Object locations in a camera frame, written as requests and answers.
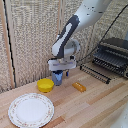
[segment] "wooden wall panel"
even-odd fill
[[[17,87],[50,75],[59,0],[6,0]]]
[[[0,93],[14,88],[4,3],[0,0]]]
[[[116,18],[118,13],[123,9],[125,5],[128,4],[128,0],[112,0],[108,6],[106,12],[103,14],[101,19],[95,24],[95,30],[91,43],[89,45],[88,53],[97,45],[101,40],[106,30]],[[105,39],[115,37],[120,39],[125,39],[126,33],[128,31],[128,8],[120,15],[117,21],[114,23]]]
[[[66,22],[75,14],[83,0],[65,0],[64,6],[64,17],[63,17],[63,27]],[[85,28],[80,32],[77,32],[72,38],[77,39],[81,46],[81,51],[76,55],[76,60],[80,60],[86,56],[88,51],[88,44],[90,42],[90,37],[92,34],[93,26]]]

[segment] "cable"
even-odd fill
[[[104,39],[104,37],[107,35],[107,33],[109,32],[110,28],[113,26],[113,24],[116,22],[116,20],[119,18],[120,14],[128,7],[128,4],[120,11],[120,13],[117,15],[117,17],[114,19],[114,21],[112,22],[112,24],[109,26],[109,28],[107,29],[107,31],[105,32],[104,36],[102,37],[102,39],[99,41],[99,43],[96,45],[95,48],[92,49],[92,51],[86,55],[84,58],[82,58],[81,60],[76,61],[77,63],[82,61],[83,59],[87,58],[89,55],[92,54],[93,51],[95,51],[95,49],[98,47],[98,45],[102,42],[102,40]]]

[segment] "yellow bowl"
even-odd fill
[[[41,79],[37,82],[38,89],[41,92],[50,92],[53,88],[54,82],[50,79]]]

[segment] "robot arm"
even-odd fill
[[[76,13],[69,19],[60,36],[52,47],[52,54],[61,59],[66,56],[64,47],[72,34],[94,25],[112,0],[83,0]]]

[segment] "small yellow object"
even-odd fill
[[[72,86],[74,87],[74,88],[76,88],[77,90],[79,90],[80,92],[84,92],[84,91],[86,91],[86,87],[85,86],[83,86],[82,84],[80,84],[80,83],[74,83],[74,84],[72,84]]]
[[[41,92],[50,92],[53,88],[54,82],[50,79],[41,79],[37,82],[38,89]]]

